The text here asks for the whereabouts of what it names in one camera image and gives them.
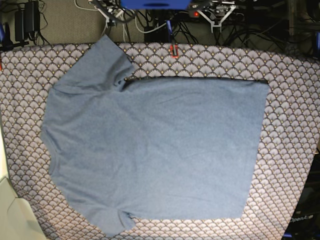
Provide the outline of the black power strip red switch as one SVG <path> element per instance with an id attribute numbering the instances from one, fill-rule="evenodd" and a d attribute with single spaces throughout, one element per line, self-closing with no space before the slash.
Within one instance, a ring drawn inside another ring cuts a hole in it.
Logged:
<path id="1" fill-rule="evenodd" d="M 206 8 L 202 10 L 188 10 L 187 12 L 191 18 L 212 18 L 214 13 L 212 10 Z"/>

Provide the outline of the blue box overhead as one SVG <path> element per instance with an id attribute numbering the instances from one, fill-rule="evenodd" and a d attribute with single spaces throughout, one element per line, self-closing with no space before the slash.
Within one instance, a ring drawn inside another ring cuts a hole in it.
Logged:
<path id="1" fill-rule="evenodd" d="M 185 10 L 190 2 L 190 0 L 121 0 L 120 5 L 133 10 Z"/>

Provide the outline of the black power adapter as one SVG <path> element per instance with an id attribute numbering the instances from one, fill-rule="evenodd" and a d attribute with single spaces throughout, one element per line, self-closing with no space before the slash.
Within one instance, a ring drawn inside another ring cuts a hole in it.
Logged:
<path id="1" fill-rule="evenodd" d="M 36 34 L 40 31 L 38 0 L 30 0 L 23 3 L 22 8 L 18 8 L 14 13 L 14 28 L 16 42 L 36 41 Z"/>

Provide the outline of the red table clamp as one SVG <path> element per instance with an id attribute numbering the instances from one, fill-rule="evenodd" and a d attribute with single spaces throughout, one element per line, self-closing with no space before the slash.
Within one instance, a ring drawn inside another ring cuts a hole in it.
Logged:
<path id="1" fill-rule="evenodd" d="M 179 57 L 179 48 L 177 44 L 171 44 L 169 50 L 172 58 L 177 59 Z"/>

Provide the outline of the cream plastic furniture corner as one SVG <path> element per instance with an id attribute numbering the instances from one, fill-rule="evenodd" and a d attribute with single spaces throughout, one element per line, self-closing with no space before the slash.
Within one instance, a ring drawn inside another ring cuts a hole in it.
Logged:
<path id="1" fill-rule="evenodd" d="M 0 238 L 46 239 L 29 202 L 18 197 L 11 184 L 3 133 L 0 134 Z"/>

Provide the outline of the blue T-shirt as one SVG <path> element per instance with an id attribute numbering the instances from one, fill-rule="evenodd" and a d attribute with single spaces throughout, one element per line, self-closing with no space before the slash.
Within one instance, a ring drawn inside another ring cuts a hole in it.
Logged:
<path id="1" fill-rule="evenodd" d="M 112 237 L 134 218 L 242 216 L 270 87 L 158 77 L 101 38 L 49 90 L 41 140 L 67 203 Z"/>

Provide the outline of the fan-patterned table cloth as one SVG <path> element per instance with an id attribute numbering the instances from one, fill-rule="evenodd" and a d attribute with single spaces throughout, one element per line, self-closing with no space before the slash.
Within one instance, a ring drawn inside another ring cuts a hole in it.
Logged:
<path id="1" fill-rule="evenodd" d="M 320 65 L 279 53 L 180 44 L 178 58 L 161 43 L 121 43 L 136 78 L 158 76 L 266 80 L 270 86 L 257 162 L 242 217 L 136 220 L 118 240 L 279 240 L 302 194 L 320 139 Z M 52 240 L 103 240 L 70 208 L 48 173 L 40 139 L 48 90 L 88 44 L 26 47 L 0 55 L 0 116 L 8 175 Z"/>

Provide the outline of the black box under table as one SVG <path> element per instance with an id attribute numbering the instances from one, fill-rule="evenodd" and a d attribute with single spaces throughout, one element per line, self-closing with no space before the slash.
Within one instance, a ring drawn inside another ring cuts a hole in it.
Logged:
<path id="1" fill-rule="evenodd" d="M 144 34 L 145 43 L 168 43 L 169 41 L 170 38 L 166 25 L 156 31 Z"/>

